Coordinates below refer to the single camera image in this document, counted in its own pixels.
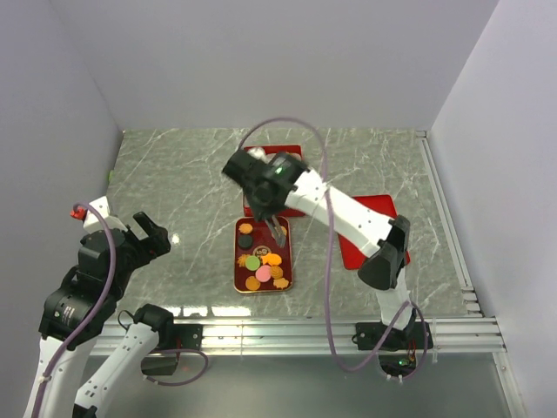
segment black bracket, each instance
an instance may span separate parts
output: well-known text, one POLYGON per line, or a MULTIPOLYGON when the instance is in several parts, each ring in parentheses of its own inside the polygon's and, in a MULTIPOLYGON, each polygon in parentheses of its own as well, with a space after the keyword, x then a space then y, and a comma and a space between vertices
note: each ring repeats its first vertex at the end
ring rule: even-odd
MULTIPOLYGON (((381 346, 383 351, 407 350, 411 341, 415 341, 416 348, 421 349, 427 344, 427 348, 433 348, 432 333, 429 324, 426 322, 427 341, 424 340, 424 329, 421 323, 414 325, 415 312, 413 318, 406 327, 400 331, 392 329, 381 346)), ((387 326, 382 322, 358 322, 356 324, 356 334, 352 337, 352 342, 358 346, 359 351, 371 351, 381 339, 387 326)))
MULTIPOLYGON (((168 338, 159 344, 157 350, 170 350, 173 348, 188 348, 199 350, 203 339, 203 325, 199 324, 174 324, 168 338)), ((172 376, 178 367, 178 356, 172 357, 145 357, 141 362, 141 371, 147 376, 172 376)))

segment cable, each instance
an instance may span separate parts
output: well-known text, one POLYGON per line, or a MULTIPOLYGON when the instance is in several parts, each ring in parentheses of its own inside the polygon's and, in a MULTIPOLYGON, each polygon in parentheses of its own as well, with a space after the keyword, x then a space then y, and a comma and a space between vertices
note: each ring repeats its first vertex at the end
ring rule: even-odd
POLYGON ((119 326, 122 327, 123 329, 125 329, 126 331, 128 331, 128 330, 130 329, 130 325, 131 325, 131 324, 128 325, 128 326, 126 326, 126 325, 124 325, 124 324, 122 323, 122 321, 120 320, 120 316, 121 316, 123 313, 128 314, 128 316, 130 316, 130 318, 131 318, 132 320, 133 320, 133 313, 131 313, 130 311, 124 309, 123 311, 120 311, 120 313, 118 314, 118 317, 117 317, 117 321, 118 321, 119 326))
MULTIPOLYGON (((271 124, 273 122, 291 122, 291 123, 294 123, 296 125, 301 125, 301 126, 304 126, 306 129, 309 129, 313 133, 313 135, 315 135, 315 138, 317 138, 317 140, 319 141, 319 144, 321 145, 321 170, 320 170, 321 173, 320 174, 321 174, 321 178, 323 179, 323 182, 326 183, 326 181, 327 181, 327 169, 328 169, 328 167, 327 167, 326 143, 325 143, 323 137, 321 136, 321 134, 319 133, 319 131, 314 126, 308 124, 307 122, 305 122, 301 119, 291 118, 291 117, 278 117, 278 118, 270 118, 270 119, 264 120, 262 122, 259 122, 257 125, 253 126, 244 135, 244 137, 240 140, 240 143, 238 145, 238 149, 242 148, 242 146, 244 145, 244 142, 257 129, 259 129, 261 126, 268 125, 268 124, 271 124)), ((407 300, 405 303, 402 304, 399 311, 394 315, 393 320, 391 321, 391 323, 386 328, 385 332, 383 333, 383 335, 381 336, 381 338, 379 339, 379 341, 377 342, 377 344, 373 348, 372 352, 369 353, 369 355, 367 355, 367 357, 362 362, 360 362, 360 364, 358 364, 357 366, 354 366, 354 367, 349 367, 342 361, 342 359, 337 354, 337 349, 334 346, 334 339, 332 337, 331 302, 330 302, 332 245, 334 243, 334 234, 335 234, 335 232, 334 232, 334 210, 332 208, 331 194, 329 193, 329 188, 328 187, 325 188, 325 202, 326 202, 326 206, 327 206, 327 216, 328 216, 328 220, 329 220, 329 237, 328 237, 328 242, 327 242, 327 258, 326 258, 326 263, 325 263, 325 327, 326 327, 326 331, 327 331, 327 340, 329 342, 329 348, 331 349, 331 355, 334 358, 334 360, 337 362, 339 367, 342 370, 344 370, 345 372, 353 373, 353 372, 357 372, 357 371, 361 370, 377 354, 377 352, 381 349, 381 346, 385 342, 386 337, 388 336, 388 334, 393 329, 394 324, 396 323, 397 319, 402 315, 402 312, 406 309, 406 307, 408 307, 408 305, 412 304, 412 306, 416 309, 416 311, 418 312, 418 315, 421 319, 422 327, 423 327, 423 330, 424 330, 425 346, 424 346, 423 358, 420 359, 420 361, 419 361, 418 365, 416 366, 415 370, 413 372, 411 372, 408 376, 403 378, 404 380, 408 379, 408 378, 412 377, 413 375, 415 375, 416 372, 418 372, 418 370, 421 369, 422 363, 424 362, 424 360, 426 358, 426 354, 427 354, 426 321, 424 320, 424 315, 419 310, 419 307, 413 301, 411 302, 411 301, 407 300)))
POLYGON ((203 357, 203 360, 205 361, 205 364, 203 365, 203 368, 199 371, 199 373, 197 373, 195 376, 191 377, 187 381, 178 381, 178 382, 158 381, 157 379, 152 378, 150 376, 145 376, 145 379, 147 379, 148 381, 152 381, 153 383, 159 386, 176 388, 178 386, 187 385, 188 383, 192 383, 193 381, 196 381, 201 376, 203 376, 203 374, 207 371, 207 368, 209 367, 209 357, 207 357, 207 354, 205 354, 202 351, 192 350, 189 348, 174 348, 172 350, 153 351, 153 353, 159 353, 159 354, 194 353, 194 354, 199 354, 201 357, 203 357))
POLYGON ((46 390, 46 385, 51 379, 51 374, 54 368, 56 367, 58 360, 62 357, 62 354, 66 350, 66 348, 71 344, 72 341, 76 339, 76 337, 89 325, 89 323, 95 318, 95 315, 98 314, 100 311, 106 296, 108 296, 108 292, 111 290, 112 281, 114 280, 114 272, 116 271, 116 245, 114 244, 114 239, 112 238, 112 232, 109 226, 107 225, 106 221, 103 219, 101 214, 97 212, 97 210, 89 205, 88 203, 76 203, 73 206, 74 211, 81 206, 87 209, 87 211, 91 212, 95 218, 98 219, 98 222, 103 227, 104 233, 106 235, 106 240, 108 241, 108 247, 110 252, 110 264, 108 267, 108 274, 106 277, 106 282, 104 283, 103 292, 101 292, 100 296, 98 297, 97 303, 91 309, 89 314, 85 317, 85 319, 77 326, 77 328, 70 334, 68 337, 62 342, 58 350, 54 353, 52 358, 49 361, 49 364, 44 369, 43 379, 41 383, 38 385, 37 389, 37 396, 35 398, 35 403, 33 404, 33 412, 31 413, 31 418, 38 418, 41 412, 41 406, 43 405, 43 398, 44 392, 46 390))

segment small round item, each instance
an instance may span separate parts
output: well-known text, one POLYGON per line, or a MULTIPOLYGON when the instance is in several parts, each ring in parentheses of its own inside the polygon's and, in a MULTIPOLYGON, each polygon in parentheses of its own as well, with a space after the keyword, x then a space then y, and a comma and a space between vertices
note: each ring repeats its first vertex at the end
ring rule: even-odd
POLYGON ((282 258, 278 254, 268 253, 261 257, 263 264, 268 264, 269 266, 280 266, 282 263, 282 258))
POLYGON ((240 233, 252 233, 253 231, 253 226, 251 224, 241 224, 238 227, 238 230, 240 231, 240 233))
POLYGON ((279 266, 271 267, 271 277, 273 277, 274 279, 280 279, 283 273, 284 272, 282 271, 282 268, 280 268, 279 266))
POLYGON ((251 235, 240 235, 238 237, 238 246, 243 250, 249 250, 253 246, 253 238, 251 235))
POLYGON ((265 283, 271 279, 271 266, 261 266, 255 272, 255 278, 261 283, 265 283))
POLYGON ((250 276, 245 280, 245 288, 255 292, 261 287, 261 282, 255 278, 255 276, 250 276))
POLYGON ((261 266, 261 261, 259 261, 259 257, 255 255, 250 255, 247 259, 245 259, 245 268, 250 270, 251 272, 255 272, 259 266, 261 266))

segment metal frame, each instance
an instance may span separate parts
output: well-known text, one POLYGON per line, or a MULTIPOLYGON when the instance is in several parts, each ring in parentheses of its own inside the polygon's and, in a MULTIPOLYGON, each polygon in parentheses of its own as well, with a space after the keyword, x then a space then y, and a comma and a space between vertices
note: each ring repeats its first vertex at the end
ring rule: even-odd
POLYGON ((456 273, 459 277, 459 282, 462 287, 471 287, 472 281, 470 280, 470 274, 466 268, 466 262, 464 261, 464 255, 462 254, 462 249, 460 248, 459 238, 454 229, 453 218, 451 218, 451 213, 449 212, 448 204, 445 200, 445 194, 443 193, 443 187, 437 174, 437 169, 435 168, 435 163, 433 162, 432 152, 427 143, 426 132, 423 131, 424 136, 418 134, 418 140, 420 145, 420 150, 422 158, 426 163, 427 175, 429 176, 429 182, 432 185, 433 196, 435 197, 435 203, 437 204, 437 209, 441 217, 441 223, 443 224, 443 230, 445 231, 446 240, 448 241, 449 250, 451 251, 451 256, 453 257, 454 267, 456 268, 456 273))
MULTIPOLYGON (((427 174, 429 176, 429 181, 433 190, 433 196, 435 197, 435 202, 440 213, 441 222, 443 224, 443 229, 449 245, 449 250, 451 251, 451 256, 453 257, 454 267, 456 268, 459 277, 463 297, 465 299, 466 306, 469 307, 468 313, 473 314, 473 312, 471 312, 470 310, 471 307, 472 309, 477 309, 478 314, 481 314, 483 316, 483 313, 481 313, 480 310, 480 304, 478 303, 472 285, 472 281, 470 279, 470 274, 466 267, 466 262, 464 260, 462 249, 460 247, 459 238, 457 236, 456 230, 454 229, 453 218, 451 217, 451 213, 449 212, 445 194, 443 193, 443 187, 441 186, 439 174, 437 173, 437 168, 435 167, 435 163, 433 161, 433 155, 429 147, 429 143, 427 142, 427 131, 416 132, 416 137, 419 141, 422 158, 424 159, 424 163, 426 164, 427 174)), ((495 363, 495 366, 497 368, 500 384, 503 389, 503 394, 505 395, 512 418, 526 417, 527 411, 524 406, 518 384, 514 379, 514 374, 513 370, 511 369, 507 350, 505 349, 503 352, 493 351, 493 362, 495 363)))
MULTIPOLYGON (((426 319, 437 353, 504 353, 497 320, 493 318, 426 319)), ((363 354, 352 342, 356 322, 369 318, 335 320, 332 333, 340 354, 363 354)), ((176 319, 178 324, 203 325, 203 351, 210 355, 321 355, 329 354, 322 319, 176 319)), ((117 322, 104 325, 91 355, 106 356, 124 336, 117 322)))
POLYGON ((514 379, 508 353, 493 353, 493 361, 495 361, 497 367, 497 374, 503 388, 503 394, 507 399, 508 408, 511 411, 511 417, 523 418, 527 416, 519 386, 514 379))

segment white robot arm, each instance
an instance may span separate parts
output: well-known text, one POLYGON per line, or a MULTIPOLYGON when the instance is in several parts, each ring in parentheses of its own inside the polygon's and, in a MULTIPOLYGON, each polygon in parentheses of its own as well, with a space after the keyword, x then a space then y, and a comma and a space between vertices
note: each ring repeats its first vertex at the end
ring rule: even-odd
MULTIPOLYGON (((315 170, 285 152, 268 160, 260 148, 238 150, 229 159, 223 174, 243 188, 256 220, 265 220, 268 225, 276 213, 291 207, 328 226, 325 201, 328 188, 334 230, 368 257, 358 276, 377 295, 383 324, 388 325, 400 306, 409 301, 404 272, 410 227, 406 218, 392 219, 366 208, 325 184, 315 170)), ((414 319, 409 306, 394 328, 403 331, 414 319)))
POLYGON ((111 213, 106 197, 89 206, 111 229, 117 259, 113 280, 97 314, 77 333, 93 306, 101 303, 99 295, 105 288, 109 261, 114 255, 110 254, 108 239, 98 219, 84 208, 78 208, 72 216, 84 222, 88 234, 81 240, 77 266, 70 269, 60 288, 44 302, 39 326, 41 353, 24 418, 104 416, 118 383, 133 370, 140 369, 140 361, 165 338, 172 323, 172 314, 160 307, 140 308, 120 347, 79 389, 89 354, 105 321, 116 311, 116 302, 124 295, 131 274, 171 249, 166 229, 154 224, 143 212, 133 217, 147 233, 147 238, 140 240, 111 213), (47 365, 57 353, 60 356, 56 366, 44 377, 47 365))

